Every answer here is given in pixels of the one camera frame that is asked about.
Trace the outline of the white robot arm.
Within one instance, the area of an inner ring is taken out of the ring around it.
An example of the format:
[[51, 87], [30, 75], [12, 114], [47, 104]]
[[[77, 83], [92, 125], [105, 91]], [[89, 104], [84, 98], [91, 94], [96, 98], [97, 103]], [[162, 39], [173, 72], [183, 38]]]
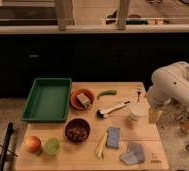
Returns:
[[174, 99], [189, 108], [189, 63], [184, 61], [158, 68], [152, 73], [146, 93], [149, 122], [155, 123], [166, 102]]

